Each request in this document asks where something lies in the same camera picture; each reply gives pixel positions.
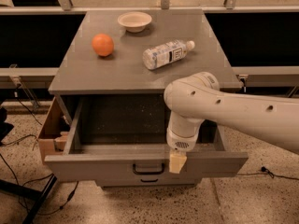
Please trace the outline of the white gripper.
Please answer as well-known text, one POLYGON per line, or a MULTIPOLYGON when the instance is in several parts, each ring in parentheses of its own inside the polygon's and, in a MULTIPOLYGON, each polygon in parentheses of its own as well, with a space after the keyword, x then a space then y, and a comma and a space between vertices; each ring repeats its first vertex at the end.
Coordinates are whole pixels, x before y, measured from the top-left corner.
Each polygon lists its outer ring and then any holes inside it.
POLYGON ((191 151, 194 149, 197 142, 199 130, 196 130, 195 134, 190 137, 184 137, 175 134, 172 130, 167 129, 166 142, 174 150, 170 151, 169 156, 169 172, 173 174, 179 174, 183 168, 187 154, 183 151, 191 151))

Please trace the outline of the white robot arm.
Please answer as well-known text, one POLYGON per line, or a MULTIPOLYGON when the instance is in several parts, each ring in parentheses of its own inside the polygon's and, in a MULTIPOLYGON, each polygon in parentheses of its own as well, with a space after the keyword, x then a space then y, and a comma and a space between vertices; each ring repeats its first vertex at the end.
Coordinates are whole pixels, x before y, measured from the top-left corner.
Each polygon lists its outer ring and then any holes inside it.
POLYGON ((171 111, 166 142, 173 174, 183 168, 206 120, 299 152, 298 99, 222 92, 215 76, 201 72, 168 84, 164 102, 171 111))

